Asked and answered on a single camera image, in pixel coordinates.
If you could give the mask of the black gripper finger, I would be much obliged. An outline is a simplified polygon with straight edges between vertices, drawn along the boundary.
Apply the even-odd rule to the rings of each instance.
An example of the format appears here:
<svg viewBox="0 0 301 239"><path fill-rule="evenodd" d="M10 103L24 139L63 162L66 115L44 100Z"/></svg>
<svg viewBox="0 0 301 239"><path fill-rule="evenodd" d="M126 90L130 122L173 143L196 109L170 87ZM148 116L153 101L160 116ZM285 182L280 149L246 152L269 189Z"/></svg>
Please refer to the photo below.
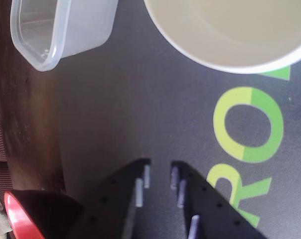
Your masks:
<svg viewBox="0 0 301 239"><path fill-rule="evenodd" d="M170 186L183 210L189 239L265 238L188 163L171 163Z"/></svg>
<svg viewBox="0 0 301 239"><path fill-rule="evenodd" d="M144 190L150 187L149 158L140 158L120 168L93 192L68 233L69 239L130 239L136 210L144 202Z"/></svg>

